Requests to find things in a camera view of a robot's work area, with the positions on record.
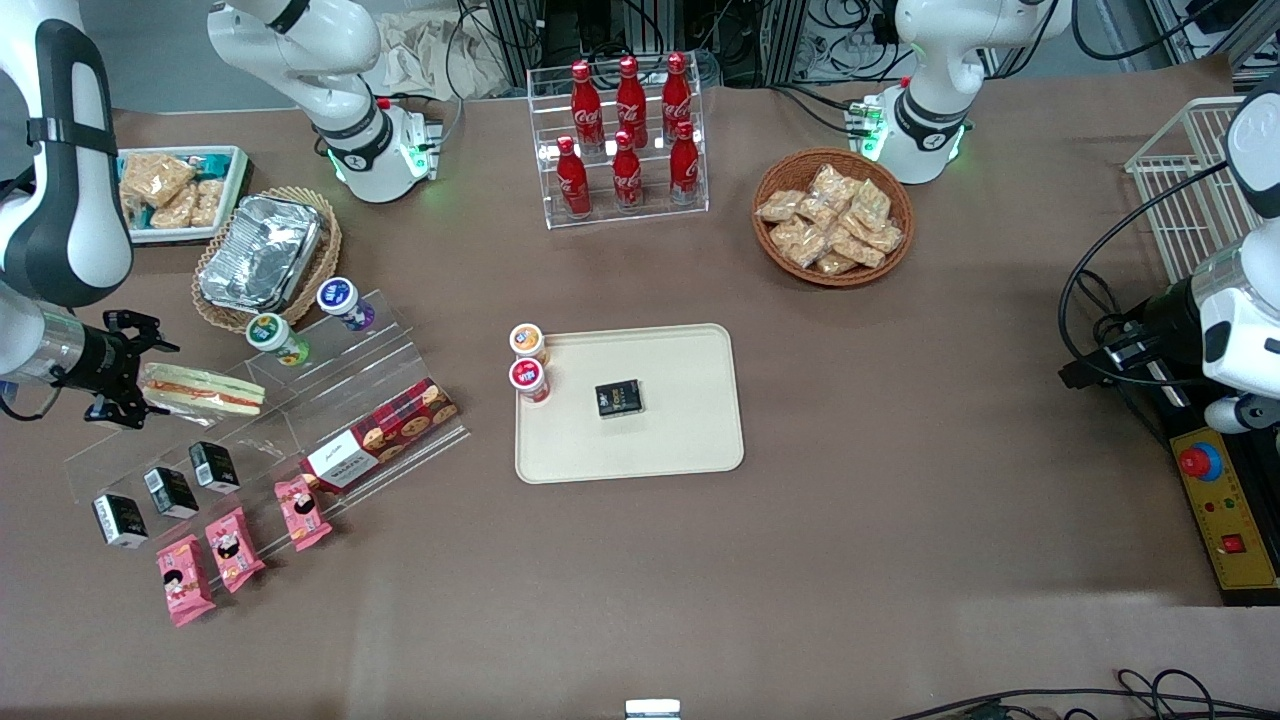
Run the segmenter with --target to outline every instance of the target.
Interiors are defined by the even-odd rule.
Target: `beige tray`
[[[689,473],[742,462],[733,346],[717,324],[547,336],[552,393],[516,400],[516,474],[531,484]],[[595,386],[640,380],[644,413],[600,419]]]

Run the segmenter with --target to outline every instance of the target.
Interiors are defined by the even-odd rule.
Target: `robotic arm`
[[[984,70],[979,47],[1021,47],[1066,29],[1075,0],[899,0],[899,37],[915,50],[910,85],[868,95],[860,149],[908,184],[955,156]]]
[[[430,170],[422,115],[375,102],[360,73],[378,61],[369,12],[351,0],[232,0],[209,13],[227,64],[302,108],[329,145],[338,177],[367,202],[389,202]]]
[[[102,58],[72,0],[15,0],[5,14],[0,72],[27,102],[36,154],[0,190],[0,379],[87,391],[95,402],[86,419],[140,428],[160,410],[137,388],[138,357],[178,350],[159,320],[110,311],[104,332],[55,307],[102,300],[133,264]]]

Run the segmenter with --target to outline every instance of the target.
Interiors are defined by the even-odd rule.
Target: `pink snack package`
[[[315,492],[302,475],[287,483],[275,483],[275,498],[280,501],[284,527],[288,528],[289,538],[298,552],[320,542],[320,538],[333,530],[333,525],[320,516]]]
[[[236,592],[253,573],[266,568],[253,552],[253,542],[248,538],[244,511],[237,507],[205,528],[209,547],[214,550],[218,571],[223,575],[227,589]]]
[[[156,564],[164,577],[164,600],[169,605],[169,619],[174,628],[180,628],[215,607],[209,578],[200,564],[200,541],[196,536],[187,536],[157,552]]]

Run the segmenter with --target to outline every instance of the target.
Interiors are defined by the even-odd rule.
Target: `red button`
[[[1193,478],[1203,478],[1213,469],[1208,452],[1198,447],[1188,447],[1178,454],[1178,466]]]

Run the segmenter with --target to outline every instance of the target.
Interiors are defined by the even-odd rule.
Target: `black snack box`
[[[595,409],[599,410],[600,418],[644,413],[644,404],[640,402],[640,380],[595,386]]]
[[[227,448],[211,442],[197,442],[188,451],[191,466],[196,469],[196,482],[200,487],[218,491],[223,495],[239,489],[236,465]]]
[[[106,544],[116,547],[141,547],[147,539],[147,527],[142,521],[142,511],[132,497],[123,495],[102,495],[93,501],[93,514],[97,528],[102,530]]]
[[[156,512],[186,520],[195,518],[200,512],[196,495],[191,492],[187,478],[177,470],[169,468],[152,468],[143,475],[147,480],[147,492],[151,493],[151,502],[156,506]]]

